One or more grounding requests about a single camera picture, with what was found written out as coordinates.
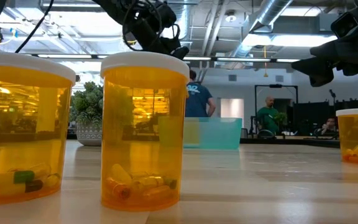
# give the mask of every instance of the potted plant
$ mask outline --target potted plant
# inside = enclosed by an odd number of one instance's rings
[[[77,91],[70,102],[70,121],[76,121],[77,140],[84,146],[101,146],[103,87],[85,83],[85,91]]]
[[[274,120],[275,122],[277,123],[278,125],[278,130],[281,132],[283,131],[283,127],[284,125],[286,124],[287,122],[287,114],[286,113],[277,113],[275,116],[274,116]]]

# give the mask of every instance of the green shirt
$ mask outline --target green shirt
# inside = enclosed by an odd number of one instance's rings
[[[278,114],[278,111],[275,108],[263,107],[258,110],[257,121],[262,125],[263,129],[267,129],[273,134],[278,133],[278,126],[274,121],[274,116]]]

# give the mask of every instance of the white lid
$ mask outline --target white lid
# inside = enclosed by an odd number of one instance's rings
[[[0,66],[48,72],[66,78],[75,84],[75,72],[72,69],[43,58],[17,53],[0,52]]]
[[[344,116],[344,115],[358,115],[358,109],[346,109],[336,111],[336,116]]]
[[[126,66],[165,68],[182,74],[187,82],[190,81],[190,69],[185,62],[154,52],[122,52],[110,55],[103,59],[100,75],[103,77],[106,69]]]

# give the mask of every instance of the bald man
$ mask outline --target bald man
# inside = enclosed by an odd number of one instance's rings
[[[266,129],[271,131],[273,134],[278,133],[278,125],[274,121],[274,116],[278,114],[278,111],[273,107],[274,98],[271,96],[266,97],[266,106],[258,110],[257,121],[259,129]]]

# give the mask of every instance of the pill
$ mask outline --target pill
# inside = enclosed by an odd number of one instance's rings
[[[46,179],[44,186],[46,187],[54,187],[59,183],[60,175],[59,174],[52,174]]]
[[[347,155],[342,156],[342,159],[343,159],[344,161],[348,161],[348,160],[349,160],[349,157],[351,157],[351,155],[347,154]]]
[[[164,185],[162,177],[138,177],[133,180],[132,186],[137,190],[149,189],[153,187],[160,187]]]
[[[31,170],[16,171],[0,174],[0,185],[19,184],[34,180],[34,172]]]
[[[127,184],[120,184],[111,177],[106,178],[105,183],[113,196],[123,200],[128,199],[129,196],[131,196],[131,189]]]
[[[356,157],[356,156],[349,157],[349,162],[358,163],[358,157]]]
[[[132,177],[119,164],[114,164],[111,167],[111,177],[123,184],[131,184]]]
[[[6,184],[0,185],[0,196],[13,196],[23,193],[35,192],[41,190],[43,183],[41,180],[33,180],[24,184]]]
[[[50,165],[43,162],[43,163],[40,163],[40,164],[30,167],[29,170],[34,172],[35,179],[39,179],[41,177],[48,177],[50,175],[52,169],[50,168]]]
[[[171,189],[177,187],[178,181],[172,178],[164,178],[165,184],[168,185]]]
[[[355,148],[353,149],[353,152],[354,152],[355,154],[358,154],[358,145],[355,146]]]
[[[145,200],[161,200],[169,197],[171,192],[171,189],[164,185],[161,187],[145,190],[143,197]]]
[[[346,149],[346,154],[353,156],[354,152],[352,149]]]

